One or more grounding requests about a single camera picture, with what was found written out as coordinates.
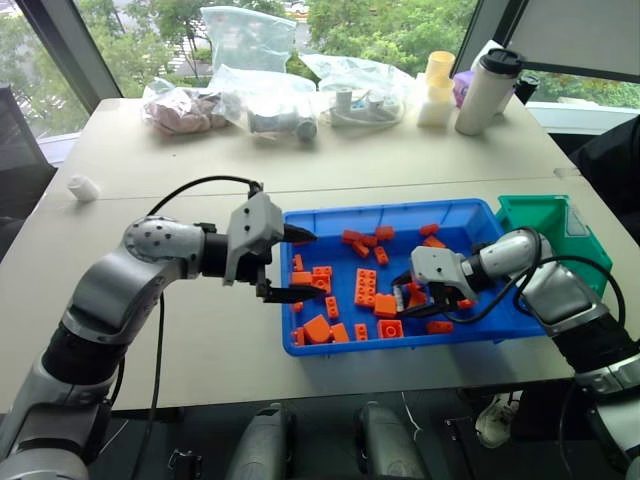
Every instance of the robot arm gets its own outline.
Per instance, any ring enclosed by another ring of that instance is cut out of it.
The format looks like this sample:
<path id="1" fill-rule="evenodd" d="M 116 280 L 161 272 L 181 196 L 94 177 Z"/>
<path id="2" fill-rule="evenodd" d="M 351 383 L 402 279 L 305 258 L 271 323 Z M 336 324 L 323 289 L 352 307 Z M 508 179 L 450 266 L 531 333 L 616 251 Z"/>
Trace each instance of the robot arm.
<path id="1" fill-rule="evenodd" d="M 411 253 L 410 273 L 394 283 L 411 279 L 426 285 L 438 305 L 423 312 L 414 307 L 400 315 L 454 311 L 457 299 L 475 299 L 476 292 L 496 280 L 520 276 L 539 259 L 552 256 L 548 241 L 539 236 L 538 242 L 537 235 L 529 229 L 510 232 L 469 258 L 446 249 L 417 247 Z M 601 442 L 615 446 L 624 464 L 640 462 L 639 344 L 598 295 L 559 262 L 538 266 L 522 297 L 574 368 L 577 385 L 593 399 L 588 419 Z"/>
<path id="2" fill-rule="evenodd" d="M 211 224 L 162 216 L 131 224 L 120 245 L 78 283 L 58 329 L 0 425 L 0 479 L 88 478 L 110 416 L 107 400 L 120 360 L 173 281 L 199 274 L 256 286 L 265 302 L 292 303 L 324 292 L 273 288 L 265 266 L 280 241 L 315 240 L 285 225 L 264 192 L 231 215 L 227 234 Z"/>

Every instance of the tabletop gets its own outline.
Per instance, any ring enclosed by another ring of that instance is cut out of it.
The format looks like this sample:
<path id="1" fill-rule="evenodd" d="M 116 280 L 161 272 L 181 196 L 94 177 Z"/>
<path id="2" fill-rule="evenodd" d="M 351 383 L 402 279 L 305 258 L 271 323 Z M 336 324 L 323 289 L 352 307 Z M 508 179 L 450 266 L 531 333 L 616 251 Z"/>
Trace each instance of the tabletop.
<path id="1" fill-rule="evenodd" d="M 630 292 L 640 250 L 580 176 L 336 188 L 271 193 L 271 198 L 289 211 L 477 197 L 496 211 L 497 197 L 509 194 L 571 196 L 613 260 L 613 274 L 627 293 L 628 329 L 638 337 L 640 297 Z M 157 200 L 42 202 L 27 220 L 0 267 L 0 308 L 5 323 L 12 323 L 0 336 L 0 411 L 9 408 L 29 365 L 47 344 L 80 276 Z M 163 213 L 224 229 L 243 200 L 240 194 L 178 197 Z M 279 284 L 278 249 L 273 253 L 269 275 Z M 609 291 L 605 299 L 615 304 Z M 296 358 L 281 344 L 280 307 L 262 304 L 248 285 L 222 287 L 221 280 L 210 278 L 180 281 L 166 290 L 166 300 L 162 407 L 525 382 L 572 373 L 547 337 Z M 129 350 L 118 408 L 149 405 L 157 322 L 154 312 Z"/>
<path id="2" fill-rule="evenodd" d="M 163 137 L 142 124 L 140 99 L 104 100 L 47 191 L 71 198 L 72 175 L 89 177 L 101 198 L 163 196 L 194 178 L 227 174 L 258 179 L 271 192 L 313 191 L 548 178 L 571 162 L 517 100 L 482 135 L 419 129 L 415 112 L 385 130 L 325 127 L 302 145 L 252 138 L 237 127 Z M 203 185 L 190 194 L 232 193 L 236 185 Z"/>

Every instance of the black bottle cap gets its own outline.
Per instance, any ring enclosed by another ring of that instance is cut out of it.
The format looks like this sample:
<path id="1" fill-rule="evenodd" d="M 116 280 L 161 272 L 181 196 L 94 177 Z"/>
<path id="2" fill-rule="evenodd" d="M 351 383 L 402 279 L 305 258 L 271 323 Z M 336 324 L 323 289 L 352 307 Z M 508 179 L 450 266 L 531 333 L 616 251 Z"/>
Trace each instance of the black bottle cap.
<path id="1" fill-rule="evenodd" d="M 519 53 L 503 48 L 492 48 L 480 58 L 480 65 L 493 73 L 518 75 L 524 58 Z"/>

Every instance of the white thermos bottle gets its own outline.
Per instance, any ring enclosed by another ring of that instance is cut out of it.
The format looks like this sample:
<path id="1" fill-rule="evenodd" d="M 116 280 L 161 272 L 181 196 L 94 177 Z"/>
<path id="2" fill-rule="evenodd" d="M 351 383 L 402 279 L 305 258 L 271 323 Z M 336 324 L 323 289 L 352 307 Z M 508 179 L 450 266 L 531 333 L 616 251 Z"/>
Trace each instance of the white thermos bottle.
<path id="1" fill-rule="evenodd" d="M 502 48 L 493 48 L 480 58 L 456 120 L 458 132 L 478 135 L 491 123 L 522 71 L 522 60 L 520 54 Z"/>

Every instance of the orange block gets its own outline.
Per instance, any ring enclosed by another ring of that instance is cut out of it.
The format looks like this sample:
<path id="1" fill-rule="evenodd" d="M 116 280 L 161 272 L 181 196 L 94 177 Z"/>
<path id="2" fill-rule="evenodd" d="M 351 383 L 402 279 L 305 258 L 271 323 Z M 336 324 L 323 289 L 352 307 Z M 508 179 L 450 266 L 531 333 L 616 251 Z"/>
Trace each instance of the orange block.
<path id="1" fill-rule="evenodd" d="M 382 247 L 376 247 L 373 249 L 373 253 L 376 256 L 376 260 L 380 265 L 386 265 L 389 263 L 389 257 L 387 256 L 387 252 L 384 251 Z"/>
<path id="2" fill-rule="evenodd" d="M 344 323 L 336 323 L 331 327 L 331 335 L 333 336 L 333 343 L 344 343 L 349 341 L 349 335 Z"/>
<path id="3" fill-rule="evenodd" d="M 373 235 L 364 235 L 360 241 L 365 247 L 375 247 L 378 244 L 378 239 Z"/>
<path id="4" fill-rule="evenodd" d="M 327 343 L 331 338 L 331 327 L 324 315 L 318 315 L 304 324 L 304 334 L 311 343 Z"/>
<path id="5" fill-rule="evenodd" d="M 393 240 L 395 233 L 393 227 L 380 226 L 376 228 L 376 238 L 378 240 Z"/>
<path id="6" fill-rule="evenodd" d="M 369 340 L 369 334 L 367 333 L 367 324 L 366 323 L 356 323 L 356 340 L 362 342 L 364 340 Z"/>
<path id="7" fill-rule="evenodd" d="M 367 258 L 369 256 L 369 249 L 365 247 L 360 240 L 356 240 L 351 244 L 351 246 L 362 258 Z"/>
<path id="8" fill-rule="evenodd" d="M 474 302 L 473 300 L 469 300 L 468 298 L 465 298 L 464 300 L 458 300 L 458 308 L 460 310 L 468 310 L 469 308 L 472 308 L 475 304 L 476 302 Z"/>
<path id="9" fill-rule="evenodd" d="M 420 235 L 424 235 L 425 237 L 429 235 L 434 235 L 438 233 L 438 224 L 432 223 L 431 225 L 424 225 L 420 227 Z"/>
<path id="10" fill-rule="evenodd" d="M 353 243 L 356 240 L 362 239 L 364 235 L 360 232 L 356 232 L 355 230 L 344 230 L 342 232 L 342 241 L 344 243 Z"/>
<path id="11" fill-rule="evenodd" d="M 361 307 L 373 307 L 376 301 L 375 270 L 358 268 L 356 270 L 355 296 L 353 303 Z"/>
<path id="12" fill-rule="evenodd" d="M 431 235 L 430 237 L 427 237 L 425 241 L 422 242 L 422 245 L 424 245 L 425 247 L 447 248 L 447 246 L 444 243 L 442 243 L 433 235 Z"/>
<path id="13" fill-rule="evenodd" d="M 296 328 L 291 335 L 293 336 L 293 344 L 296 347 L 304 345 L 304 328 Z"/>
<path id="14" fill-rule="evenodd" d="M 373 314 L 377 317 L 393 318 L 396 316 L 396 297 L 376 293 Z"/>
<path id="15" fill-rule="evenodd" d="M 402 338 L 402 322 L 400 320 L 378 320 L 378 338 Z"/>
<path id="16" fill-rule="evenodd" d="M 311 285 L 313 283 L 311 272 L 292 272 L 289 283 L 291 285 Z"/>
<path id="17" fill-rule="evenodd" d="M 427 323 L 427 333 L 453 333 L 453 322 L 435 321 Z"/>
<path id="18" fill-rule="evenodd" d="M 302 265 L 302 255 L 296 253 L 293 256 L 293 271 L 294 272 L 302 272 L 304 270 L 304 266 Z"/>
<path id="19" fill-rule="evenodd" d="M 327 295 L 331 293 L 331 279 L 328 275 L 311 275 L 311 285 L 324 290 Z"/>
<path id="20" fill-rule="evenodd" d="M 324 304 L 327 306 L 327 316 L 329 318 L 338 318 L 340 316 L 336 297 L 326 297 L 324 299 Z"/>
<path id="21" fill-rule="evenodd" d="M 333 268 L 331 267 L 313 267 L 313 274 L 314 275 L 327 275 L 327 276 L 331 276 L 333 275 Z"/>

